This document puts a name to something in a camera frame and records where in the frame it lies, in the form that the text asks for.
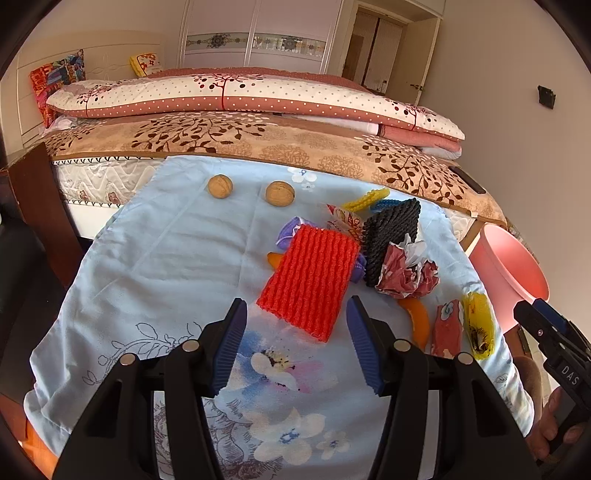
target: headboard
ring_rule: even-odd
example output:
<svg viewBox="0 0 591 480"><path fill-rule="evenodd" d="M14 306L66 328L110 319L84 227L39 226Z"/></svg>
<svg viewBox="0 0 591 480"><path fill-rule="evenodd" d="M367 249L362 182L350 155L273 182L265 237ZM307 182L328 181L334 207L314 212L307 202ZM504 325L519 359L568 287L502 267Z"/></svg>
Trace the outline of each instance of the headboard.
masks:
<svg viewBox="0 0 591 480"><path fill-rule="evenodd" d="M25 42L0 82L0 118L7 153L31 145L43 121L30 71L83 48L87 79L131 79L135 73L129 58L152 51L163 62L161 43L157 33L134 30L95 30Z"/></svg>

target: polka dot pillow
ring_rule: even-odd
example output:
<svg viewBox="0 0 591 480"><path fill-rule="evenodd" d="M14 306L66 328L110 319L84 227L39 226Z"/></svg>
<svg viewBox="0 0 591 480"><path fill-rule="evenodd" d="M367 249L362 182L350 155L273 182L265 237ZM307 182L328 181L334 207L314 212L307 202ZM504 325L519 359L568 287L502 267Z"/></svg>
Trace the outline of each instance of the polka dot pillow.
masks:
<svg viewBox="0 0 591 480"><path fill-rule="evenodd" d="M391 125L464 140L451 120L369 92L272 75L202 74L77 82L54 93L51 108L104 118L182 111L299 113Z"/></svg>

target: wall switch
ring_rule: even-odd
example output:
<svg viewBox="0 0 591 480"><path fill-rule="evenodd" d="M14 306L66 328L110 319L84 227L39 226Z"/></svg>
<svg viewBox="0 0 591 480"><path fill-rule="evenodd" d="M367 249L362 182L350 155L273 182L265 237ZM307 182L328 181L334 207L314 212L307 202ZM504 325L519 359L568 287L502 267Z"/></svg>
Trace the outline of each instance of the wall switch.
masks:
<svg viewBox="0 0 591 480"><path fill-rule="evenodd" d="M553 110L556 94L549 88L542 87L541 85L538 85L538 94L540 96L540 103Z"/></svg>

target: orange peel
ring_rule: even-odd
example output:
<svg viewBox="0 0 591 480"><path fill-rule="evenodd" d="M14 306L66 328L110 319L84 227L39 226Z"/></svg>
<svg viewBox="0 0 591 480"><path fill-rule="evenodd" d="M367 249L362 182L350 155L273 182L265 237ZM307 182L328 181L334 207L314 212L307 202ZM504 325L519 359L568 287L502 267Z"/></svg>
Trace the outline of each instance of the orange peel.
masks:
<svg viewBox="0 0 591 480"><path fill-rule="evenodd" d="M431 335L431 324L425 305L415 297L398 299L398 304L407 311L413 323L413 343L424 352Z"/></svg>
<svg viewBox="0 0 591 480"><path fill-rule="evenodd" d="M269 265L273 267L273 270L277 270L282 258L283 254L277 254L275 252L267 253L267 261L269 262Z"/></svg>

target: doorway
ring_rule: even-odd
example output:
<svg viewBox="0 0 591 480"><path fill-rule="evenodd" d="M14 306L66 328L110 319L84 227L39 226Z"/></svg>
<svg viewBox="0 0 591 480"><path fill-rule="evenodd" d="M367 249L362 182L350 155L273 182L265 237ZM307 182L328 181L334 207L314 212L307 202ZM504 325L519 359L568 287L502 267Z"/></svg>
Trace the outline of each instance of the doorway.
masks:
<svg viewBox="0 0 591 480"><path fill-rule="evenodd" d="M384 94L402 36L402 26L359 8L342 76Z"/></svg>

